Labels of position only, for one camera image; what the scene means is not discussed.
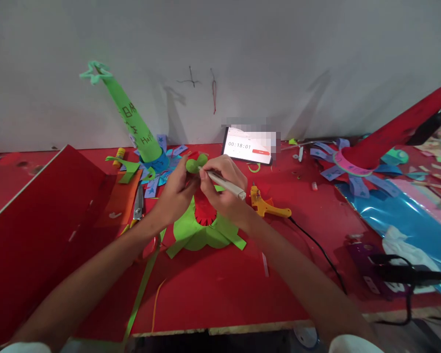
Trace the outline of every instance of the orange paper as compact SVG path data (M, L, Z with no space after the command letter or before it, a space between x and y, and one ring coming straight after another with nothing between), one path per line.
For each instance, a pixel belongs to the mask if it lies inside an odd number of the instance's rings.
M142 170L138 170L128 184L119 184L119 180L124 174L125 172L118 172L108 204L97 220L95 227L113 227L128 223ZM109 215L113 212L115 214L122 213L122 215L117 218L110 218Z

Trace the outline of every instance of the hand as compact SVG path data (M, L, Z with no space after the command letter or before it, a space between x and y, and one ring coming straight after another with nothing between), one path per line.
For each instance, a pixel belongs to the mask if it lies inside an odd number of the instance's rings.
M208 160L204 167L199 171L199 176L201 177L201 190L206 195L210 204L217 210L217 212L229 219L237 227L244 229L248 222L248 215L253 209L227 190L218 193L206 173L206 171L210 169L219 171L224 179L234 183L244 191L248 184L246 176L242 174L240 169L226 154Z
M198 176L187 176L187 160L188 155L183 156L175 170L170 174L162 195L150 212L157 220L162 222L164 228L174 223L185 213L199 187Z

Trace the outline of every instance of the sleeve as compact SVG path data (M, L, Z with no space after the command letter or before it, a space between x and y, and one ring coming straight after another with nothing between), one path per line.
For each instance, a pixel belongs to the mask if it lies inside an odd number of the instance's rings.
M5 347L0 353L52 353L50 348L40 342L19 342Z
M376 345L364 338L353 335L341 335L333 339L328 353L384 353Z

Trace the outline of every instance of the hanging string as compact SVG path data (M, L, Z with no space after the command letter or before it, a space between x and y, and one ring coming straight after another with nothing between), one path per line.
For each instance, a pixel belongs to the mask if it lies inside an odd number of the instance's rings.
M200 81L193 81L193 73L191 72L191 65L190 65L190 77L191 77L191 79L189 79L189 80L184 80L184 81L176 80L176 82L179 82L179 83L191 82L193 84L193 87L196 88L195 83L198 83L198 82L201 83L201 82Z
M216 113L216 96L217 96L217 82L216 77L214 76L214 72L211 69L212 73L212 98L214 100L214 114Z

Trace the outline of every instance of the yellow glue gun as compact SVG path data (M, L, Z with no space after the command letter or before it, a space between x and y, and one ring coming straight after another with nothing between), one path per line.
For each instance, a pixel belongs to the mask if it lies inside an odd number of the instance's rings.
M270 203L267 203L265 200L261 198L260 190L253 183L250 191L251 196L251 205L256 207L256 213L258 213L261 217L265 216L265 213L272 214L274 216L288 218L292 215L292 212L289 208L277 208L272 205L272 201L268 200Z

